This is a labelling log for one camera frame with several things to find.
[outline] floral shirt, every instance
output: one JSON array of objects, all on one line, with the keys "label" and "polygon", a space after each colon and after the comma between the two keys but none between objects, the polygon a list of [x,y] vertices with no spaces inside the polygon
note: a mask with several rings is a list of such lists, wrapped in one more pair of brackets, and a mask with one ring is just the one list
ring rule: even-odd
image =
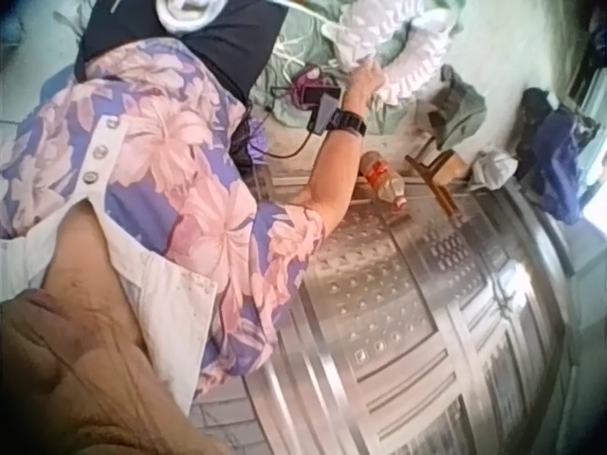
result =
[{"label": "floral shirt", "polygon": [[80,178],[92,181],[83,163],[108,153],[90,147],[101,119],[114,128],[127,118],[105,213],[147,250],[217,283],[197,392],[260,367],[322,240],[320,215],[256,203],[228,155],[245,108],[179,41],[122,46],[87,76],[39,106],[2,152],[0,238],[27,235]]}]

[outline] skin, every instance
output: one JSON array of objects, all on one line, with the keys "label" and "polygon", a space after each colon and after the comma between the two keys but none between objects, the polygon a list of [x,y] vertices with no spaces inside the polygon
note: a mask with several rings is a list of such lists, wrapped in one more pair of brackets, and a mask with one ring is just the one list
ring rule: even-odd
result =
[{"label": "skin", "polygon": [[[379,67],[365,62],[351,76],[343,109],[364,117],[383,81]],[[316,210],[327,234],[347,210],[361,152],[362,137],[332,132],[293,201]],[[0,396],[18,410],[11,416],[18,428],[47,452],[228,453],[188,422],[154,374],[88,203],[62,222],[42,290],[1,308]]]}]

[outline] floor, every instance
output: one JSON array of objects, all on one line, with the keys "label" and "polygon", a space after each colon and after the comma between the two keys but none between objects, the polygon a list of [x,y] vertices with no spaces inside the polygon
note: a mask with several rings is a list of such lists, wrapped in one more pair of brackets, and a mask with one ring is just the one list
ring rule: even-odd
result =
[{"label": "floor", "polygon": [[[71,30],[52,18],[52,11],[70,0],[22,2],[27,35],[3,62],[0,75],[0,138],[11,139],[18,122],[38,103],[43,82],[70,64],[76,53]],[[572,13],[576,0],[468,0],[461,23],[464,30],[452,44],[447,63],[486,97],[487,121],[476,136],[456,147],[470,163],[488,142],[507,143],[522,91],[532,85],[564,93],[582,43]],[[274,153],[289,153],[304,131],[267,122]],[[321,143],[311,140],[303,153],[275,161],[275,173],[308,173]],[[396,165],[423,143],[414,128],[414,109],[394,135],[369,137],[368,149],[385,153]]]}]

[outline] person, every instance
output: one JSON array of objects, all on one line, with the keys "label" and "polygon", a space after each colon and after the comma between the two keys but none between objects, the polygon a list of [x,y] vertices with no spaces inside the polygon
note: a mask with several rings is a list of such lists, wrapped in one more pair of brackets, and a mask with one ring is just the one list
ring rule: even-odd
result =
[{"label": "person", "polygon": [[[154,0],[99,0],[74,80],[2,152],[3,409],[58,453],[211,447],[193,400],[267,361],[345,214],[356,132],[327,135],[288,204],[257,203],[228,153],[285,15],[229,0],[175,37]],[[342,108],[364,118],[383,83],[365,61]]]}]

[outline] stainless steel surface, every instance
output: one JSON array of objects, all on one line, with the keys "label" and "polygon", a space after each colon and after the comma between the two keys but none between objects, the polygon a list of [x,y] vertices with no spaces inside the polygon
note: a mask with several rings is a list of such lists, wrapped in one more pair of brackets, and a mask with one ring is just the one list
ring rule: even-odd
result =
[{"label": "stainless steel surface", "polygon": [[[268,181],[251,179],[259,197],[299,188]],[[524,230],[492,196],[457,194],[453,222],[420,185],[410,216],[367,194],[310,263],[271,361],[192,420],[243,454],[508,451],[560,336]]]}]

